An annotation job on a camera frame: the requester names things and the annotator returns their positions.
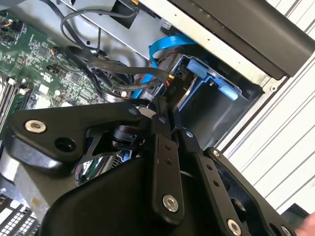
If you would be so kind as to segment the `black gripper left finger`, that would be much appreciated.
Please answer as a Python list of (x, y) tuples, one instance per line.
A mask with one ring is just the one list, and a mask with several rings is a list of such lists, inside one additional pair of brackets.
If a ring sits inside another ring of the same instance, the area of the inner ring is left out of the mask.
[(135, 102), (18, 111), (7, 121), (7, 154), (37, 171), (20, 186), (26, 200), (38, 196), (44, 211), (73, 187), (75, 168), (122, 149), (143, 155), (150, 172), (147, 208), (167, 224), (185, 214), (177, 144), (172, 141), (172, 110), (164, 97), (149, 118)]

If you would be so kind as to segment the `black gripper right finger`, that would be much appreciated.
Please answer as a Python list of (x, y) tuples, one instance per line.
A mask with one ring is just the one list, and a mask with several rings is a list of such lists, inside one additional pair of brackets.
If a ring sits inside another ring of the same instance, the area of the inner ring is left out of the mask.
[(188, 200), (198, 229), (211, 236), (294, 236), (292, 227), (214, 147), (202, 151), (195, 135), (183, 127), (178, 108), (172, 128), (179, 141), (180, 164), (192, 175), (195, 195)]

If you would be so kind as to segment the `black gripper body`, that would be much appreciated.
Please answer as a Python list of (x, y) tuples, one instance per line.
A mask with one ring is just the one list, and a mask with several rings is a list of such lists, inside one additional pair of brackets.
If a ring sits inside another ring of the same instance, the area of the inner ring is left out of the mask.
[(185, 217), (178, 227), (156, 224), (147, 209), (145, 162), (128, 161), (59, 197), (47, 211), (43, 236), (219, 236), (201, 205), (195, 180), (182, 175)]

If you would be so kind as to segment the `person's bare hand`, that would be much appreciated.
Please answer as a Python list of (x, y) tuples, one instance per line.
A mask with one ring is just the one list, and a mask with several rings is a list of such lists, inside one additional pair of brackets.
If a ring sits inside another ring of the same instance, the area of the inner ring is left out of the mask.
[(303, 223), (295, 230), (297, 236), (315, 236), (315, 213), (307, 216)]

